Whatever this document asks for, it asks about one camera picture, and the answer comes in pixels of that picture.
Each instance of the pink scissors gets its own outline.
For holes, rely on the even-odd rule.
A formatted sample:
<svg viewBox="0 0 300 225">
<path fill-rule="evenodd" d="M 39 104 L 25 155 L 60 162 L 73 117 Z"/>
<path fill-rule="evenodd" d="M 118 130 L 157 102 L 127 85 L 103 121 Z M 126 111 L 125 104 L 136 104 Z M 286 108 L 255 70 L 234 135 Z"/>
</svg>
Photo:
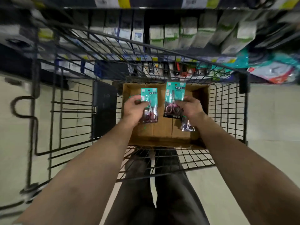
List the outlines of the pink scissors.
<svg viewBox="0 0 300 225">
<path fill-rule="evenodd" d="M 180 113 L 180 106 L 175 104 L 175 91 L 172 90 L 172 102 L 166 107 L 166 113 L 174 113 L 178 115 Z"/>
<path fill-rule="evenodd" d="M 144 110 L 145 122 L 156 122 L 156 114 L 152 110 L 151 100 L 149 101 L 149 111 Z"/>
</svg>

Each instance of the person's right hand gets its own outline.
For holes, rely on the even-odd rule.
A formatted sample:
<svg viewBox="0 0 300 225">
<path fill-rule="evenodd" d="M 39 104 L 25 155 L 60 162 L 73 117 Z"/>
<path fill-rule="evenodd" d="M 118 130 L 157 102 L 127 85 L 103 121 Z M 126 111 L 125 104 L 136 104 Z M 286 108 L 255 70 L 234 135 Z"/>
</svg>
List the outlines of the person's right hand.
<svg viewBox="0 0 300 225">
<path fill-rule="evenodd" d="M 204 114 L 200 101 L 192 96 L 186 95 L 184 101 L 176 100 L 175 103 L 183 108 L 183 114 L 188 117 L 190 121 Z"/>
</svg>

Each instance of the wire grid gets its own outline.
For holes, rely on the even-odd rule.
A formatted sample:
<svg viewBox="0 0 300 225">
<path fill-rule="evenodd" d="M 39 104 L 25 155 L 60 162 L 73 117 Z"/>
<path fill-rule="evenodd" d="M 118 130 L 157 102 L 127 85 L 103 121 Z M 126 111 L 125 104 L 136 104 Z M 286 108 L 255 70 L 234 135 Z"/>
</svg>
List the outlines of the wire grid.
<svg viewBox="0 0 300 225">
<path fill-rule="evenodd" d="M 94 83 L 99 79 L 131 83 L 165 83 L 183 81 L 191 84 L 210 85 L 209 115 L 235 138 L 246 142 L 247 93 L 240 94 L 238 74 L 246 74 L 236 69 L 212 63 L 200 58 L 154 47 L 148 44 L 126 40 L 114 35 L 91 31 L 73 24 L 48 19 L 45 27 L 54 32 L 54 39 L 45 41 L 34 37 L 32 54 L 32 96 L 17 98 L 31 101 L 31 115 L 20 118 L 30 119 L 28 169 L 24 194 L 27 199 L 16 204 L 0 207 L 13 208 L 22 202 L 30 203 L 41 189 L 77 154 L 88 148 L 96 138 L 92 138 Z M 39 71 L 52 66 L 53 86 L 50 111 L 49 145 L 39 147 L 39 119 L 35 115 L 35 101 L 40 96 Z M 116 114 L 120 117 L 122 96 L 117 98 Z M 32 183 L 32 158 L 48 156 L 48 177 L 40 184 Z M 165 175 L 172 172 L 201 169 L 214 166 L 207 149 L 186 148 L 144 148 L 129 146 L 117 181 Z"/>
</svg>

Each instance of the scissors package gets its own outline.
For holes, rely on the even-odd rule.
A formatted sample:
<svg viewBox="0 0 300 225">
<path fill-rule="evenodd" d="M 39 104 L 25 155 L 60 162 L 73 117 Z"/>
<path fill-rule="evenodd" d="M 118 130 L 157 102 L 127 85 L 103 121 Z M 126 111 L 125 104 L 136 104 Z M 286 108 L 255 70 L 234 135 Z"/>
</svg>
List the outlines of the scissors package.
<svg viewBox="0 0 300 225">
<path fill-rule="evenodd" d="M 163 116 L 180 119 L 182 108 L 175 104 L 175 100 L 183 100 L 185 96 L 185 83 L 167 82 L 165 107 Z"/>
<path fill-rule="evenodd" d="M 180 129 L 184 132 L 193 132 L 195 128 L 190 124 L 189 119 L 186 116 L 182 116 Z"/>
<path fill-rule="evenodd" d="M 149 106 L 144 109 L 141 122 L 158 122 L 157 88 L 141 88 L 141 101 L 149 102 Z"/>
</svg>

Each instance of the teal packaging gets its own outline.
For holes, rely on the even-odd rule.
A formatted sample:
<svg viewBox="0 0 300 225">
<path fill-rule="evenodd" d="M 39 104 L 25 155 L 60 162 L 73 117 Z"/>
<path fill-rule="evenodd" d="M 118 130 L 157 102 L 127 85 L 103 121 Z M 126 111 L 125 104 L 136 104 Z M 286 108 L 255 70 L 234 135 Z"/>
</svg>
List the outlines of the teal packaging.
<svg viewBox="0 0 300 225">
<path fill-rule="evenodd" d="M 149 102 L 149 106 L 144 109 L 141 122 L 158 122 L 157 88 L 141 88 L 141 101 Z"/>
<path fill-rule="evenodd" d="M 182 108 L 175 104 L 175 100 L 183 100 L 184 96 L 185 83 L 167 82 L 163 116 L 166 118 L 180 119 L 182 116 Z"/>
</svg>

